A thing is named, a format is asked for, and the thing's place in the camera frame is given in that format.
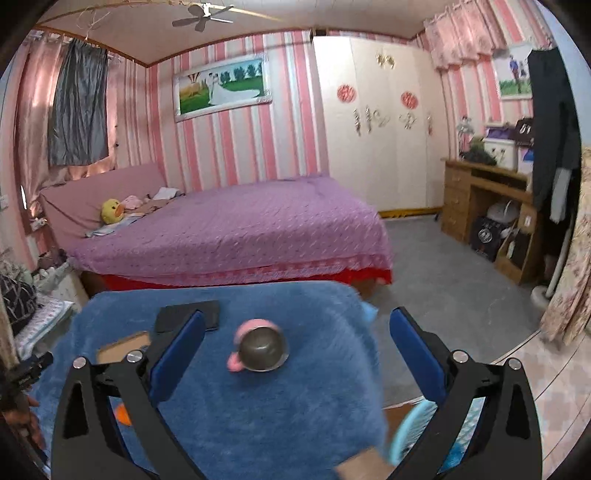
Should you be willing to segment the person's left hand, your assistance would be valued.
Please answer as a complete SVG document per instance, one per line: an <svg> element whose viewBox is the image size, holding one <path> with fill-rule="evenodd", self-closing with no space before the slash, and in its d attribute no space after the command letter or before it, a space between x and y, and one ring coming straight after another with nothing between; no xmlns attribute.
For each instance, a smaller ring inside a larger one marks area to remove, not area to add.
<svg viewBox="0 0 591 480"><path fill-rule="evenodd" d="M39 406L39 403L29 395L25 395L26 405L12 410L3 410L2 415L8 425L18 429L26 429L31 439L40 450L46 448L45 439L39 425L37 415L32 408Z"/></svg>

